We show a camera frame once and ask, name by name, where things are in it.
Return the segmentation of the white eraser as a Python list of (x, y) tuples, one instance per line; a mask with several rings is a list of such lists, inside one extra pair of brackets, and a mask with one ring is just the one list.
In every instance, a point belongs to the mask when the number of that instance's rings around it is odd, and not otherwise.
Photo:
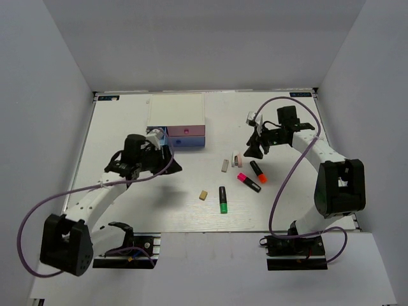
[(222, 171), (223, 173), (226, 173), (227, 170), (228, 170), (228, 166), (229, 166), (229, 161), (228, 161), (227, 159), (225, 159), (225, 160), (222, 162), (221, 171)]

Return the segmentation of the small yellow eraser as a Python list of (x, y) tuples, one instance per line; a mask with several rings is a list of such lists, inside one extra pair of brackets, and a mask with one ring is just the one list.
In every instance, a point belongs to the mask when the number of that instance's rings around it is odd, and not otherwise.
[(208, 192), (207, 192), (207, 191), (202, 191), (202, 192), (200, 193), (200, 195), (199, 195), (199, 199), (200, 199), (201, 201), (205, 201), (207, 195), (208, 195)]

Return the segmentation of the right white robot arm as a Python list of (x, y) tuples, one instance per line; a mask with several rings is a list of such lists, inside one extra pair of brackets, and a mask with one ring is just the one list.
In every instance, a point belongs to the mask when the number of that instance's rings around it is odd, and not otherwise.
[(277, 110), (279, 125), (267, 129), (255, 112), (246, 123), (254, 128), (247, 142), (245, 157), (262, 159), (270, 147), (289, 145), (297, 150), (317, 171), (314, 206), (295, 220), (288, 230), (288, 246), (295, 254), (303, 254), (311, 246), (310, 237), (332, 228), (332, 224), (363, 210), (366, 205), (365, 170), (359, 159), (348, 159), (332, 149), (320, 137), (321, 128), (302, 123), (294, 106)]

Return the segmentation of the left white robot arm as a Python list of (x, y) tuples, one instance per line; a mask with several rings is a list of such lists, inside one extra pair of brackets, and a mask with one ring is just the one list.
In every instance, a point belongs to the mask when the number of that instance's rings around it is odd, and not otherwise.
[(63, 214), (47, 217), (43, 227), (40, 261), (71, 275), (81, 276), (98, 256), (132, 252), (151, 259), (151, 253), (135, 244), (133, 227), (119, 221), (100, 225), (99, 219), (132, 184), (141, 182), (140, 174), (150, 179), (182, 171), (174, 160), (167, 134), (157, 127), (146, 135), (130, 134), (122, 150), (109, 160), (98, 182), (85, 188), (85, 196)]

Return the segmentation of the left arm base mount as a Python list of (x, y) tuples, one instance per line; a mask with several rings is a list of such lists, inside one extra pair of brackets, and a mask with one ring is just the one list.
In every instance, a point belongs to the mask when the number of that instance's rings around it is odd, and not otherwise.
[(137, 233), (123, 222), (109, 222), (92, 234), (93, 268), (151, 270), (161, 248), (160, 233)]

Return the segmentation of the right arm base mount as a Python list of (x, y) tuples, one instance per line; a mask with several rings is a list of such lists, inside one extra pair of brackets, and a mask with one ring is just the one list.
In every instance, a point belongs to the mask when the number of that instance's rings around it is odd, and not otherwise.
[(328, 269), (321, 237), (283, 240), (268, 235), (259, 244), (266, 249), (268, 271)]

